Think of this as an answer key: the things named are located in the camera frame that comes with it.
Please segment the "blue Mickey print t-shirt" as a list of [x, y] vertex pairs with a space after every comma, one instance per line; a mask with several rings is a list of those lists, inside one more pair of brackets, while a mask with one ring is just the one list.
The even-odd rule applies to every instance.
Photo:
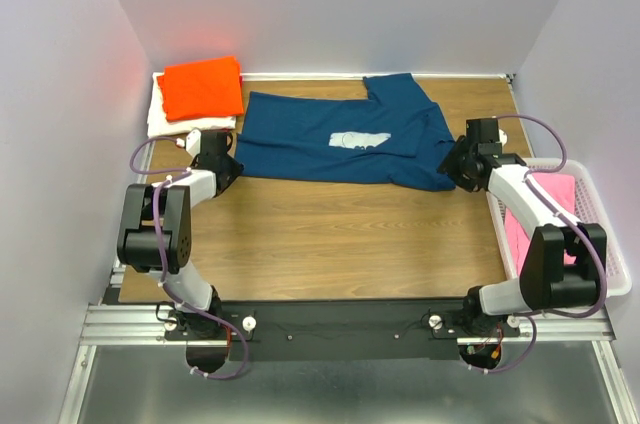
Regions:
[[409, 74], [363, 84], [364, 99], [251, 93], [235, 152], [245, 175], [453, 190], [437, 171], [454, 144], [440, 106]]

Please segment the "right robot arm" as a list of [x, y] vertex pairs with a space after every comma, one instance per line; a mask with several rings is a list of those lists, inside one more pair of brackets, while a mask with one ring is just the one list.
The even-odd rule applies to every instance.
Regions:
[[507, 281], [468, 290], [460, 323], [480, 336], [510, 315], [549, 312], [587, 318], [602, 309], [607, 293], [607, 234], [561, 206], [515, 153], [506, 153], [496, 117], [469, 119], [466, 131], [438, 167], [459, 188], [484, 191], [501, 201], [529, 238], [520, 273]]

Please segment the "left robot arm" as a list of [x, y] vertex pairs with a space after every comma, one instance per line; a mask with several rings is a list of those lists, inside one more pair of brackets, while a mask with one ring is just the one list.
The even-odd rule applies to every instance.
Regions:
[[[140, 169], [136, 159], [152, 143], [166, 141], [184, 150], [188, 165]], [[223, 331], [231, 338], [240, 332], [222, 317], [221, 299], [191, 259], [192, 210], [220, 196], [241, 176], [244, 166], [231, 156], [233, 132], [194, 130], [184, 138], [152, 137], [139, 145], [130, 168], [140, 176], [158, 176], [153, 183], [127, 187], [116, 253], [120, 263], [151, 276], [174, 306], [180, 324], [201, 339]]]

